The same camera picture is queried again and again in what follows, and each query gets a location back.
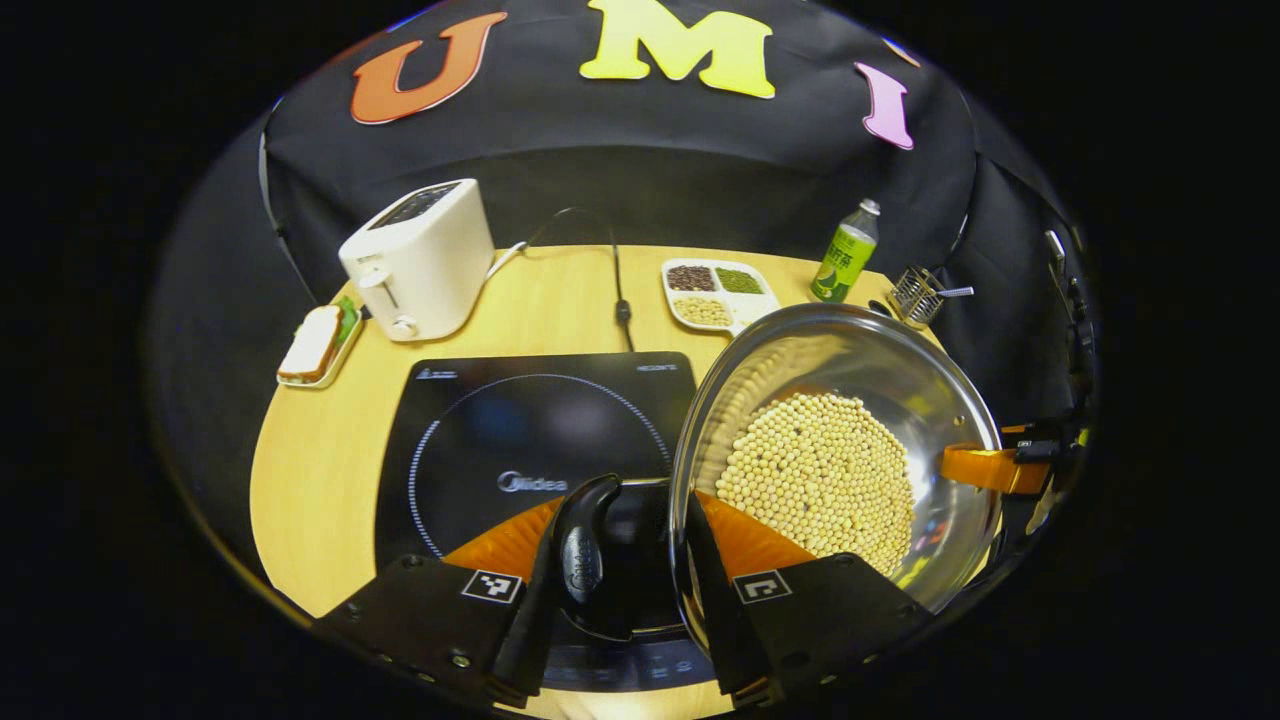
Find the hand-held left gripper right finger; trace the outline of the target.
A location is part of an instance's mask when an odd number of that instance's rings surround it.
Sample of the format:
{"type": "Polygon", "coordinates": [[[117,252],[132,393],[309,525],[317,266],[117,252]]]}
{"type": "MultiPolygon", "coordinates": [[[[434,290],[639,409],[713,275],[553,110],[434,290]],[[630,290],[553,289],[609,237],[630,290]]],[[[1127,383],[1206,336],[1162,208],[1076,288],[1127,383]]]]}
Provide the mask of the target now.
{"type": "Polygon", "coordinates": [[[690,493],[684,621],[721,692],[751,708],[863,674],[915,644],[933,614],[852,553],[732,577],[690,493]]]}

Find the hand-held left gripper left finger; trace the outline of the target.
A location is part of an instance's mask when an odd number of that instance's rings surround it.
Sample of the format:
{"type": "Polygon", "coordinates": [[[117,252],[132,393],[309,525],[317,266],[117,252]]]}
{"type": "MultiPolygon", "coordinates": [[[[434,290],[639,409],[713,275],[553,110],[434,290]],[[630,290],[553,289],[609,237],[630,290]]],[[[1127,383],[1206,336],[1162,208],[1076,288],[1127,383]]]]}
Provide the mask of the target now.
{"type": "Polygon", "coordinates": [[[559,505],[518,514],[530,528],[520,568],[403,553],[316,618],[314,633],[463,706],[525,708],[541,692],[558,605],[545,570],[559,505]]]}

